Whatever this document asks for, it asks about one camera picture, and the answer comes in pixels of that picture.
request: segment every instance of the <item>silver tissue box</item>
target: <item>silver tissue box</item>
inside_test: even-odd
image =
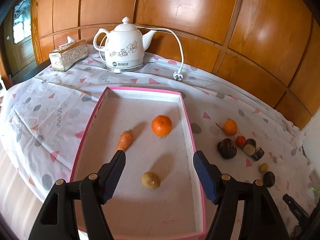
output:
[[[76,40],[60,45],[49,53],[51,66],[56,71],[67,71],[88,56],[86,40]]]

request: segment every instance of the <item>kettle base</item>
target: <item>kettle base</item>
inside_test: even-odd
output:
[[[110,67],[108,65],[106,65],[106,70],[113,72],[113,73],[123,73],[123,72],[135,72],[138,71],[140,69],[142,69],[144,67],[144,63],[142,62],[141,64],[132,67],[132,68],[115,68],[115,67]]]

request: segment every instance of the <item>white electric kettle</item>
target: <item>white electric kettle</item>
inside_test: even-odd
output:
[[[99,29],[93,39],[93,46],[96,50],[105,52],[106,69],[115,73],[124,71],[136,71],[143,67],[145,50],[150,46],[153,35],[156,31],[151,30],[146,34],[142,33],[130,19],[125,17],[111,32]],[[107,40],[103,48],[97,45],[97,38],[105,33]]]

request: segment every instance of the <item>kettle handle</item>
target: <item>kettle handle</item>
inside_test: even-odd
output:
[[[94,36],[93,38],[93,46],[96,50],[99,50],[99,51],[105,51],[105,48],[99,48],[99,46],[97,45],[97,39],[98,39],[98,36],[101,34],[101,33],[105,33],[106,36],[108,36],[108,34],[110,33],[109,31],[105,30],[105,29],[102,29],[100,28],[97,32],[97,34]]]

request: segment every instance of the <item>tablecloth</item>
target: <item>tablecloth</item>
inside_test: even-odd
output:
[[[307,212],[314,208],[309,175],[312,165],[303,156],[305,133],[279,112],[239,87],[190,65],[183,80],[172,74],[179,62],[146,53],[138,72],[115,74],[103,68],[99,54],[89,46],[89,56],[67,72],[50,66],[38,75],[10,88],[0,113],[0,139],[20,176],[43,202],[55,180],[69,181],[80,139],[89,117],[106,86],[152,87],[179,91],[184,99],[197,150],[202,150],[222,173],[240,181],[262,179],[258,171],[267,163],[276,176],[269,189],[289,232],[297,225],[282,200],[292,196]],[[265,151],[255,162],[238,149],[224,160],[217,143],[226,135],[217,127],[231,118],[238,134],[254,138]],[[214,207],[206,202],[210,225]]]

